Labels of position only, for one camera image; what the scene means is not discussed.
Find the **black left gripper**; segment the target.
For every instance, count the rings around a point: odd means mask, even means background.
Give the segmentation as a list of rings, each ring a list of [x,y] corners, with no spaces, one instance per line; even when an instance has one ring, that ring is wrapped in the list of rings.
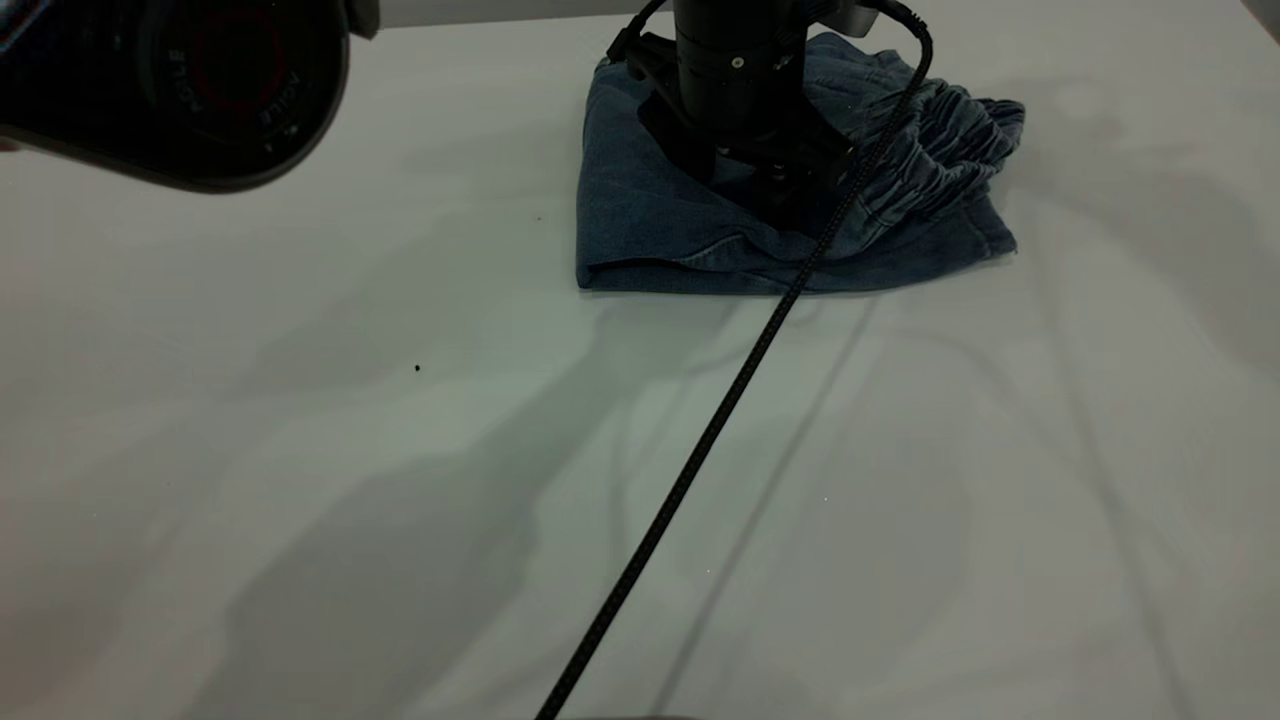
[[[650,87],[640,122],[673,167],[698,183],[710,183],[717,158],[754,167],[755,217],[817,237],[831,217],[829,174],[852,145],[805,96],[803,50],[796,38],[719,49],[621,33],[608,59]]]

